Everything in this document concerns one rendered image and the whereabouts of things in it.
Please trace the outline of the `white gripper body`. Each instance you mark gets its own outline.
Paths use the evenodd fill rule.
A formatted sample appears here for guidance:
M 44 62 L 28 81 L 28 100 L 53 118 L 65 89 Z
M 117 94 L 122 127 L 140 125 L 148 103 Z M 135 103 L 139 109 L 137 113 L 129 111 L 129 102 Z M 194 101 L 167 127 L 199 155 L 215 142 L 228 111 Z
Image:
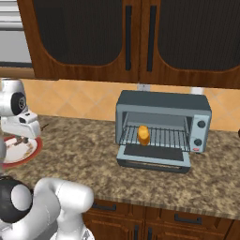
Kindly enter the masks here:
M 2 117 L 1 129 L 9 134 L 35 139 L 40 135 L 40 125 L 37 119 L 29 123 L 21 123 L 21 117 Z

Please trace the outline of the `brown kebab skewer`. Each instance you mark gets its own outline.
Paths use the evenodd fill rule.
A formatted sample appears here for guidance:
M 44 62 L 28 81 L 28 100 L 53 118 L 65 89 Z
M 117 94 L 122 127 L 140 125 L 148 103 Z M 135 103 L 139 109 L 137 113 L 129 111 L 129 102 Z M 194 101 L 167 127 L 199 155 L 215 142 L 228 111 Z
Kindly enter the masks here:
M 49 124 L 46 124 L 46 125 L 44 125 L 44 126 L 41 126 L 40 127 L 40 133 L 42 132 L 42 130 L 45 128 L 45 127 L 47 127 Z M 27 144 L 27 143 L 29 143 L 29 138 L 26 138 L 26 137 L 22 137 L 22 136 L 18 136 L 18 135 L 10 135 L 10 137 L 13 137 L 15 140 L 16 140 L 16 142 L 14 143 L 14 145 L 15 146 L 17 146 L 17 145 L 19 145 L 20 143 L 25 143 L 25 144 Z M 36 141 L 37 139 L 39 139 L 40 138 L 40 135 L 38 135 L 34 140 Z

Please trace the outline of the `brown cupboard door dark panel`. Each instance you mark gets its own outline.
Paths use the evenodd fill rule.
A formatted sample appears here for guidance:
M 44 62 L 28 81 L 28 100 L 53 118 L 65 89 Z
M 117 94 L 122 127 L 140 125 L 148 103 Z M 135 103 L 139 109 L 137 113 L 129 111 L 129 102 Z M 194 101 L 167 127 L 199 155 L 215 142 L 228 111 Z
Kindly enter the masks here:
M 36 78 L 138 81 L 141 0 L 17 0 L 17 3 Z M 126 6 L 132 6 L 129 71 Z
M 147 71 L 150 7 L 157 6 Z M 240 0 L 142 0 L 140 82 L 240 89 Z

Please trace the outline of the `orange baguette bread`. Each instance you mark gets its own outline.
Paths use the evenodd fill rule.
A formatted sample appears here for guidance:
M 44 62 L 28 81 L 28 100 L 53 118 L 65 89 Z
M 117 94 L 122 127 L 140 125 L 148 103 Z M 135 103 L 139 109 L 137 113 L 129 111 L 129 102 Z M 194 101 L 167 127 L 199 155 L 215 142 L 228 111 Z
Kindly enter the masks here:
M 138 127 L 138 140 L 141 145 L 147 145 L 150 142 L 150 133 L 147 126 Z

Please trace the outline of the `grey toaster oven door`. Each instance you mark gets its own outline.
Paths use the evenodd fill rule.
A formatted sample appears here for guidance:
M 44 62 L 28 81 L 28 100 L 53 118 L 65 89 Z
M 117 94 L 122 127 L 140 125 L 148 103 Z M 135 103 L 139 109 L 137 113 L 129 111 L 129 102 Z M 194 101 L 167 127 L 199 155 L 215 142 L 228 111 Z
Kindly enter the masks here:
M 169 173 L 187 173 L 191 166 L 188 152 L 153 145 L 121 145 L 116 159 L 123 167 Z

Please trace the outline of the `brown wooden base cupboard door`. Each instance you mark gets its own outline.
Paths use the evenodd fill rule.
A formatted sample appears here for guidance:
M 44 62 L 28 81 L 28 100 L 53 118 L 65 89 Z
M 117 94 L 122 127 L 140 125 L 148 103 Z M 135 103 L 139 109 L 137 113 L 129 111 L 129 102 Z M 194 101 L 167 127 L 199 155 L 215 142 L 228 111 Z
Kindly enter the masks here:
M 143 240 L 147 240 L 148 228 L 152 228 L 152 240 L 224 240 L 226 232 L 213 232 L 181 224 L 145 222 Z
M 96 240 L 134 240 L 135 225 L 139 226 L 138 240 L 142 240 L 142 220 L 97 214 L 84 214 L 83 220 Z

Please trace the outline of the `grey toaster oven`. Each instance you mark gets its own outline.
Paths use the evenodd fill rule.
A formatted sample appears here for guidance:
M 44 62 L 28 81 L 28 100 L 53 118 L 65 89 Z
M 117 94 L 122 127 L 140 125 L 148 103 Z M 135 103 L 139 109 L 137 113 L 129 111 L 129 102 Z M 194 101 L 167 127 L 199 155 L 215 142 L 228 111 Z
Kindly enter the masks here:
M 188 153 L 202 153 L 211 118 L 212 110 L 204 95 L 124 90 L 116 103 L 115 141 L 119 147 L 126 145 L 120 143 L 126 126 L 181 129 L 188 135 Z M 198 127 L 199 121 L 205 122 L 204 128 Z M 202 145 L 195 145 L 196 139 L 201 139 Z

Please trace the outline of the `metal toaster oven rack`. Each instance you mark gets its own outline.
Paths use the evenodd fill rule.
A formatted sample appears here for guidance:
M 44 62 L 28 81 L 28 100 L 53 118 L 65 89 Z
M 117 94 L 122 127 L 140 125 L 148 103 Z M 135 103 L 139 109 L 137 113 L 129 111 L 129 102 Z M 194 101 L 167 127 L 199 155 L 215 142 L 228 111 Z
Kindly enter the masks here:
M 161 127 L 150 127 L 148 145 L 176 148 L 189 152 L 188 134 L 181 129 L 170 129 Z M 126 126 L 120 138 L 121 144 L 138 144 L 138 128 L 136 126 Z

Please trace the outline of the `white plate with red rim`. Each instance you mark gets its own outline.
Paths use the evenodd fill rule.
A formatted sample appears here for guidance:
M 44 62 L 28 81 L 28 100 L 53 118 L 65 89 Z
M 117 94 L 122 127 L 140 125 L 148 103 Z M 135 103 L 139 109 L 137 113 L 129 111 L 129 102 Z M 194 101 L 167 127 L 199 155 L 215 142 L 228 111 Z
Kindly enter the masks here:
M 22 142 L 17 146 L 14 145 L 16 140 L 13 137 L 5 137 L 4 141 L 7 146 L 7 154 L 2 163 L 3 169 L 22 165 L 35 158 L 40 153 L 43 146 L 41 138 L 36 141 L 30 139 L 29 143 L 25 144 Z

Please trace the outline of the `steel extractor hood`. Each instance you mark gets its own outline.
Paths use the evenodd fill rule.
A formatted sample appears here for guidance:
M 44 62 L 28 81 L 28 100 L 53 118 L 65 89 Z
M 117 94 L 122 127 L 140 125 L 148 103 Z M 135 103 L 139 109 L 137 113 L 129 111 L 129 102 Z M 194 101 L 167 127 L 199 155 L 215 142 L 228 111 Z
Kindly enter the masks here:
M 0 0 L 0 67 L 31 66 L 17 0 Z

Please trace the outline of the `brown wooden drawer front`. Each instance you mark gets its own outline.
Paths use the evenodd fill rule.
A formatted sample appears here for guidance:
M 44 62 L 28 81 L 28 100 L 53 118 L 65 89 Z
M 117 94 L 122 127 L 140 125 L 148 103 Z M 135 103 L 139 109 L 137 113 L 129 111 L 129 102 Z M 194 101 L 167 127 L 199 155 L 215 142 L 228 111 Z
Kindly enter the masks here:
M 144 207 L 140 205 L 124 203 L 124 202 L 112 202 L 106 200 L 95 199 L 94 203 L 112 206 L 116 204 L 116 211 L 104 211 L 99 209 L 91 208 L 89 212 L 103 214 L 106 216 L 114 216 L 120 218 L 134 218 L 134 219 L 144 219 Z
M 202 225 L 196 225 L 196 224 L 188 224 L 185 222 L 178 222 L 174 221 L 174 214 L 178 214 L 180 218 L 190 218 L 190 219 L 196 219 L 196 218 L 202 218 Z M 217 233 L 225 233 L 231 224 L 230 219 L 226 219 L 223 217 L 211 217 L 211 216 L 205 216 L 200 214 L 192 214 L 187 212 L 179 212 L 179 211 L 173 211 L 173 210 L 161 210 L 161 219 L 164 222 L 173 223 L 173 224 L 181 224 L 183 226 L 191 226 L 193 228 L 202 228 L 209 231 L 217 232 Z

